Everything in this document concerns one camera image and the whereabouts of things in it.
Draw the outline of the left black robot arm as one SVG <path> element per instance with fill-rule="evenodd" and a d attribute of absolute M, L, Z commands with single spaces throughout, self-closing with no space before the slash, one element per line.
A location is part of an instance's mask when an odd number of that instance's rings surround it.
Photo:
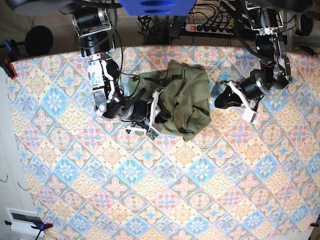
<path fill-rule="evenodd" d="M 249 47 L 240 33 L 239 19 L 243 14 L 247 16 L 251 29 L 258 32 L 255 49 Z M 216 108 L 249 107 L 250 101 L 259 104 L 272 88 L 283 90 L 289 86 L 292 75 L 282 27 L 283 20 L 278 10 L 241 1 L 235 12 L 233 31 L 247 51 L 259 58 L 260 69 L 252 70 L 249 77 L 238 81 L 221 81 L 225 89 L 214 101 Z"/>

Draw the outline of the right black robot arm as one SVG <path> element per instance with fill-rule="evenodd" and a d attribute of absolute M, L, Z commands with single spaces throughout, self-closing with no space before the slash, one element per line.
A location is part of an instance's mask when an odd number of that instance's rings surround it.
<path fill-rule="evenodd" d="M 160 133 L 160 121 L 167 117 L 159 104 L 164 89 L 148 93 L 147 88 L 141 86 L 142 78 L 132 75 L 138 83 L 133 93 L 126 96 L 120 85 L 122 68 L 111 57 L 115 50 L 119 5 L 81 1 L 79 6 L 72 13 L 72 24 L 81 56 L 88 60 L 96 115 L 105 120 L 128 122 L 128 131 Z"/>

